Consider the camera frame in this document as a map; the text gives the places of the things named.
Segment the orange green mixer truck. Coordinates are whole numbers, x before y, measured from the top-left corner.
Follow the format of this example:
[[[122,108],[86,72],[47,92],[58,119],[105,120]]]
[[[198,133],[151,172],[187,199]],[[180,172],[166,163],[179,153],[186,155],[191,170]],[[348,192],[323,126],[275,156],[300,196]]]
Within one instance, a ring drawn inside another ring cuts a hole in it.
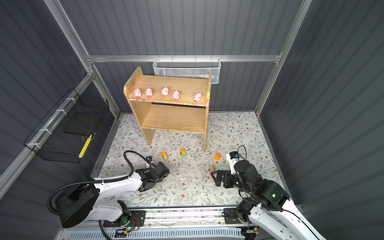
[[[186,154],[185,149],[181,149],[180,152],[181,152],[181,156],[182,156],[183,158],[186,158],[186,157],[187,157],[187,154]]]
[[[162,152],[162,157],[165,161],[167,161],[169,159],[168,155],[166,152]]]

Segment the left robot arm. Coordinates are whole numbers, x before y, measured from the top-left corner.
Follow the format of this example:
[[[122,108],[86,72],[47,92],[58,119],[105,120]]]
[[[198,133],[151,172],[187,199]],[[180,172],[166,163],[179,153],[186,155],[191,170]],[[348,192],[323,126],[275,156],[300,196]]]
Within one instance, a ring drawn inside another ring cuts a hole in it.
[[[134,217],[122,200],[113,203],[106,198],[123,192],[146,192],[168,176],[170,170],[163,163],[154,164],[152,157],[133,152],[147,164],[135,169],[124,151],[123,157],[130,167],[126,175],[111,178],[90,178],[64,185],[53,191],[47,199],[47,209],[59,216],[63,228],[72,228],[84,221],[105,222],[113,227],[126,227],[130,231],[142,225],[142,217]]]

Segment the white vented cover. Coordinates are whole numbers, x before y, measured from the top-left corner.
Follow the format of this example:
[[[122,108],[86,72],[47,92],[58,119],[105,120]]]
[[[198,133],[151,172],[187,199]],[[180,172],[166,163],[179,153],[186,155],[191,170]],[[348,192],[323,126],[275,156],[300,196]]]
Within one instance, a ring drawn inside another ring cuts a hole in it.
[[[130,233],[122,230],[106,230],[111,240],[243,240],[245,236],[239,228],[165,228],[140,229]]]

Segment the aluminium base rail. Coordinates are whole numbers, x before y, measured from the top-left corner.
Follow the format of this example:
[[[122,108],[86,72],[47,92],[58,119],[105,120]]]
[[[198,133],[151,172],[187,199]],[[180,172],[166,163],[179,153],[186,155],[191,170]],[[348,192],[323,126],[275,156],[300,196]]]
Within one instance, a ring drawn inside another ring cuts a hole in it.
[[[160,209],[133,209],[129,217],[119,223],[101,221],[104,228],[155,228],[155,227],[277,227],[293,230],[304,223],[304,217],[298,210],[268,211],[262,207],[253,208],[248,220],[240,220],[233,206],[220,207],[182,207]]]

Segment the wooden two-tier shelf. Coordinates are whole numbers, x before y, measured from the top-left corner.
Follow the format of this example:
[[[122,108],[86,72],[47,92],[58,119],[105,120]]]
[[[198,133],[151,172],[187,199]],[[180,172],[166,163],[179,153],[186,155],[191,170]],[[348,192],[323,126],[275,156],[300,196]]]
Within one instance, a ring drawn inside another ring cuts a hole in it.
[[[162,97],[161,89],[169,88],[169,95]],[[157,130],[202,134],[203,150],[207,148],[208,117],[212,87],[212,73],[209,79],[177,78],[144,75],[137,67],[124,86],[124,95],[137,120],[148,145],[151,145]],[[142,96],[134,97],[139,88]],[[147,98],[145,90],[153,90]],[[180,99],[174,101],[172,93],[180,92]],[[202,99],[195,103],[194,94],[202,93]]]

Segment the pink pig toy front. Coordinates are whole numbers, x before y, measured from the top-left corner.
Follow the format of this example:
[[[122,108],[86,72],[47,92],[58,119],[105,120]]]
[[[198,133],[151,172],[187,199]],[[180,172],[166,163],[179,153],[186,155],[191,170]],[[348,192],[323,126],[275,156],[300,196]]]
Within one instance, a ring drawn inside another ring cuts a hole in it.
[[[169,95],[169,88],[168,87],[164,87],[161,89],[161,95],[162,97],[167,97]]]

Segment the yellow corn toy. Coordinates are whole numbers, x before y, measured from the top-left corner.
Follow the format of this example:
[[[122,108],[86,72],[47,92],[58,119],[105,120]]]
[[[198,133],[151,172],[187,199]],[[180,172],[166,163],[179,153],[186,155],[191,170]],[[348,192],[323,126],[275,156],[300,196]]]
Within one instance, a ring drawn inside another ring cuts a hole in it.
[[[93,135],[90,135],[90,136],[87,138],[87,140],[85,141],[85,143],[84,143],[84,145],[83,145],[83,148],[81,149],[81,151],[80,151],[80,153],[79,153],[79,156],[78,156],[79,159],[81,159],[81,158],[84,157],[84,155],[85,155],[85,153],[86,153],[86,151],[87,151],[87,149],[88,149],[88,147],[89,147],[89,145],[90,145],[92,139],[93,139]]]

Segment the orange green mixer truck left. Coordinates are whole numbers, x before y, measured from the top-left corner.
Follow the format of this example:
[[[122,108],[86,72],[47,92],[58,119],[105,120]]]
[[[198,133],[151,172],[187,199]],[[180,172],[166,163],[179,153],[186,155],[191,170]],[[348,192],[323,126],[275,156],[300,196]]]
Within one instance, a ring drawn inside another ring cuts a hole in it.
[[[162,152],[162,157],[165,161],[167,161],[169,159],[168,155],[166,152]]]

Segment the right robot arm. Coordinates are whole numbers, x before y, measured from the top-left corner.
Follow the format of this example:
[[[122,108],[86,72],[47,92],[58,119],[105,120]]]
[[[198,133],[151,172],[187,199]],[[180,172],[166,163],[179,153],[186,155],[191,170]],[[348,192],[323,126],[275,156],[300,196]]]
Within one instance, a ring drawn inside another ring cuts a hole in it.
[[[262,178],[254,165],[241,160],[230,170],[210,172],[216,186],[244,193],[237,205],[241,222],[261,227],[276,240],[322,240],[324,237],[298,210],[276,182]]]

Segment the orange green mixer truck right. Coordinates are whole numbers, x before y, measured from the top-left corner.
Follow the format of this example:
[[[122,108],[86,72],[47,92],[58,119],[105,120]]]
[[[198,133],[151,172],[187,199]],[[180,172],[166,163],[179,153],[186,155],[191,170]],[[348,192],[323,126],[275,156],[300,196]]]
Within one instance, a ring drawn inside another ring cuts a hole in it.
[[[186,157],[187,157],[187,154],[186,154],[185,149],[181,149],[180,152],[181,152],[181,156],[182,156],[183,158],[186,158]]]

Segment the pink pig toy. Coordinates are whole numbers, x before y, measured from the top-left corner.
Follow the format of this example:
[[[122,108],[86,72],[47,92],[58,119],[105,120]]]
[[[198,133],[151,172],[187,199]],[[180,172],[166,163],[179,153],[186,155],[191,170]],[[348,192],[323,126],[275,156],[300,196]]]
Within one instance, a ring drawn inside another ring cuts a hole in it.
[[[147,98],[151,98],[153,96],[153,90],[150,88],[147,88],[145,90],[145,94],[146,94]]]
[[[168,87],[164,87],[161,89],[161,95],[162,97],[167,97],[169,95],[169,88]]]
[[[197,103],[202,99],[202,93],[194,94],[194,102]]]
[[[172,93],[172,98],[174,101],[178,101],[180,99],[180,92],[179,91],[174,91]]]
[[[139,98],[142,96],[142,92],[141,92],[141,90],[140,90],[139,88],[136,88],[136,89],[133,91],[133,93],[134,93],[134,97],[135,97],[136,99],[139,99]]]

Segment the orange toy car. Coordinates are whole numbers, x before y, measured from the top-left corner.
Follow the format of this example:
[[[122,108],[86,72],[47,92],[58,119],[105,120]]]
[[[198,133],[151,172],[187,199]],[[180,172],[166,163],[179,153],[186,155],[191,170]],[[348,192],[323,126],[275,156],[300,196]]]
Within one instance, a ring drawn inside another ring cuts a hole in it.
[[[214,159],[215,159],[216,161],[219,161],[219,160],[220,160],[220,157],[221,157],[221,154],[220,154],[220,153],[216,153]]]

